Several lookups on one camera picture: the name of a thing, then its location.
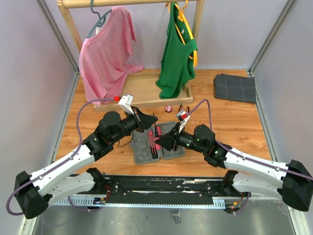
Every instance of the cable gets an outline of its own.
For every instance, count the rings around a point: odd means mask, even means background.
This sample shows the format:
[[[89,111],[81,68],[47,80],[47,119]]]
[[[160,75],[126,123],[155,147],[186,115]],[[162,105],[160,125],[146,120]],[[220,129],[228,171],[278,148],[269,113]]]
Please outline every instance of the cable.
[[[106,197],[106,201],[108,200],[108,198],[109,198],[109,196],[111,195],[111,188],[109,187],[109,186],[107,186],[107,185],[105,185],[103,188],[105,188],[106,190],[107,190],[107,197]],[[72,202],[72,200],[71,200],[71,198],[70,197],[67,197],[67,199],[68,199],[68,202],[70,203],[70,205],[72,206],[72,207],[74,207],[74,208],[76,208],[77,210],[79,210],[79,211],[83,211],[83,212],[97,212],[97,211],[99,211],[99,210],[101,210],[102,208],[104,208],[104,207],[100,207],[100,208],[97,208],[97,209],[81,209],[81,208],[79,208],[79,207],[77,207],[77,206],[75,206],[74,204],[73,204],[73,202]]]
[[[207,103],[207,107],[209,108],[209,121],[210,121],[210,129],[211,129],[211,131],[213,131],[213,129],[212,129],[212,117],[211,117],[211,105],[210,105],[210,101],[208,100],[208,99],[203,99],[202,101],[200,101],[200,103],[199,104],[197,104],[196,106],[195,106],[195,108],[193,108],[190,112],[188,112],[186,115],[187,116],[189,116],[189,115],[191,115],[203,102],[205,102],[206,101],[206,103]]]
[[[236,202],[233,202],[232,204],[225,204],[225,206],[231,208],[231,207],[237,205],[237,204],[240,203],[240,202],[241,202],[241,206],[242,206],[242,204],[243,204],[243,198],[244,198],[244,194],[241,193],[241,198],[240,198],[240,200],[238,200],[238,201],[236,201]]]
[[[50,170],[46,171],[45,173],[43,173],[41,175],[41,177],[44,177],[46,176],[47,174],[53,172],[55,169],[59,168],[60,166],[64,165],[65,163],[67,163],[71,158],[73,158],[77,153],[78,151],[80,150],[81,146],[82,146],[82,143],[83,143],[83,137],[82,137],[82,134],[80,132],[80,129],[79,129],[79,123],[78,123],[78,120],[79,120],[79,116],[82,112],[82,110],[89,104],[93,103],[93,102],[96,102],[96,101],[107,101],[107,100],[114,100],[113,98],[103,98],[103,99],[93,99],[89,102],[87,102],[86,104],[84,104],[80,110],[78,111],[78,114],[77,114],[77,117],[76,117],[76,129],[77,129],[77,132],[78,132],[78,136],[79,136],[79,144],[76,148],[76,150],[73,152],[73,154],[65,159],[63,162],[59,163],[58,165],[55,165],[53,168],[51,168]],[[11,211],[10,209],[10,202],[12,200],[12,198],[19,192],[21,191],[23,188],[27,187],[28,185],[32,184],[33,182],[39,180],[39,176],[37,176],[35,179],[32,179],[30,181],[28,181],[26,184],[23,184],[22,186],[18,187],[16,190],[14,190],[14,192],[9,196],[8,200],[6,201],[6,211],[10,214],[10,215],[22,215],[24,214],[23,212],[19,212],[19,213],[15,213],[13,211]]]
[[[187,116],[189,116],[190,114],[192,114],[203,102],[207,102],[207,105],[208,105],[208,108],[209,108],[209,122],[210,122],[210,129],[211,131],[213,131],[213,127],[212,127],[212,115],[211,115],[211,107],[210,107],[210,102],[207,100],[207,99],[203,99],[199,104],[197,104],[189,113],[187,113]],[[261,162],[261,161],[258,161],[256,159],[252,159],[252,158],[249,158],[249,157],[244,157],[243,155],[239,154],[239,153],[236,153],[234,151],[232,151],[231,149],[225,147],[223,144],[221,144],[219,141],[215,140],[215,142],[220,146],[222,147],[223,149],[225,149],[226,151],[242,158],[242,159],[247,159],[251,162],[254,162],[254,163],[257,163],[257,164],[260,164],[260,165],[263,165],[263,166],[267,166],[269,168],[272,168],[272,169],[275,169],[277,170],[277,167],[276,166],[273,166],[273,165],[270,165],[270,164],[267,164],[267,163],[264,163],[264,162]],[[310,176],[307,176],[307,175],[304,175],[304,174],[300,174],[298,172],[295,172],[295,171],[292,171],[292,170],[287,170],[287,169],[283,169],[283,168],[279,168],[279,170],[283,171],[283,172],[286,172],[286,173],[289,173],[289,174],[292,174],[292,175],[296,175],[296,176],[299,176],[299,177],[302,177],[304,179],[307,179],[307,180],[311,180],[313,182],[313,177],[310,177]]]
[[[235,215],[239,212],[239,211],[241,211],[245,206],[246,206],[246,204],[248,203],[248,200],[249,200],[249,197],[251,196],[251,192],[249,192],[248,193],[248,195],[247,195],[247,197],[246,197],[246,200],[245,200],[245,203],[239,208],[239,210],[237,210],[236,212],[235,212]]]
[[[124,144],[124,145],[122,145],[122,146],[119,146],[119,145],[120,145],[120,142],[118,141],[117,147],[118,147],[118,148],[121,148],[121,147],[124,147],[124,146],[128,145],[130,142],[132,142],[132,140],[133,140],[133,138],[134,138],[134,134],[131,132],[131,135],[132,135],[132,138],[131,138],[130,141],[128,141],[126,144]]]

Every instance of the gray tool case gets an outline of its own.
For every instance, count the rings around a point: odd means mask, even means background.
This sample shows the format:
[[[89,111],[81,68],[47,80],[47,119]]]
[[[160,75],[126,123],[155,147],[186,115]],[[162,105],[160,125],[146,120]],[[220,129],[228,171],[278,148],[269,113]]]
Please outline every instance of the gray tool case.
[[[169,132],[174,126],[176,122],[165,122],[160,123],[157,126],[161,127],[162,134]],[[137,131],[133,132],[134,138],[131,141],[131,148],[134,151],[134,161],[136,164],[145,164],[145,163],[152,163],[156,162],[160,159],[160,157],[164,160],[172,159],[172,158],[179,158],[185,155],[185,149],[181,146],[178,147],[177,151],[167,151],[166,149],[161,148],[157,150],[158,157],[157,159],[152,158],[152,153],[150,150],[150,142],[148,137],[148,132],[152,131],[153,135],[155,136],[155,129],[154,127],[150,127],[144,133],[140,133]]]

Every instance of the green tank top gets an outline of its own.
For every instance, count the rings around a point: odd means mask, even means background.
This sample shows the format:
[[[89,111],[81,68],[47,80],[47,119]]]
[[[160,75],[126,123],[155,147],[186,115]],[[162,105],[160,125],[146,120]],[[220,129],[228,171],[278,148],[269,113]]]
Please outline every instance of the green tank top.
[[[179,12],[174,6],[175,3],[171,3],[167,40],[161,60],[161,74],[156,81],[156,85],[162,89],[159,95],[161,99],[177,98],[182,87],[189,80],[195,78],[193,59],[190,59],[189,56],[198,49],[197,44],[194,39],[190,39],[185,23],[178,20]],[[175,23],[182,34],[185,45],[176,31]]]

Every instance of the wooden rod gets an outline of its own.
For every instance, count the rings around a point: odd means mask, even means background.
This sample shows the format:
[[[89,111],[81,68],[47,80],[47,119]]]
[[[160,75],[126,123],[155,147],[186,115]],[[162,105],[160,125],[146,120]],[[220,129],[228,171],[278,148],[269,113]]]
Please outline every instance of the wooden rod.
[[[146,4],[146,3],[162,3],[172,1],[185,1],[185,0],[94,0],[93,6],[119,6],[132,4]],[[90,7],[90,0],[62,0],[62,2],[63,7],[66,9]]]
[[[74,23],[72,15],[70,14],[69,9],[64,8],[62,2],[63,2],[62,0],[57,0],[58,7],[64,18],[65,23],[67,24],[67,28],[77,46],[77,49],[80,52],[80,50],[82,49],[82,45],[83,45],[82,39],[79,36],[77,27]]]
[[[198,0],[195,10],[194,24],[192,25],[192,35],[194,35],[195,41],[198,39],[200,23],[202,18],[204,8],[204,0]]]

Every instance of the blue hanger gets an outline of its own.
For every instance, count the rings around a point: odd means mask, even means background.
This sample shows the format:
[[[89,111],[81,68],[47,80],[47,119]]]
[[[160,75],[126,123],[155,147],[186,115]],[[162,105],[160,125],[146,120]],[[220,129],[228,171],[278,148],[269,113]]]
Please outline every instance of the blue hanger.
[[[106,13],[104,13],[103,16],[100,16],[100,13],[97,12],[97,11],[94,11],[93,8],[92,8],[92,5],[93,5],[93,1],[94,0],[90,0],[90,9],[91,9],[91,12],[94,13],[94,14],[97,14],[98,17],[99,17],[99,20],[97,21],[97,23],[92,27],[90,33],[88,34],[87,38],[90,38],[92,33],[94,32],[94,30],[97,28],[97,27],[101,27],[104,25],[105,21],[106,21],[106,16],[107,14],[109,14],[110,12],[112,12],[112,9],[110,9],[109,11],[107,11]]]

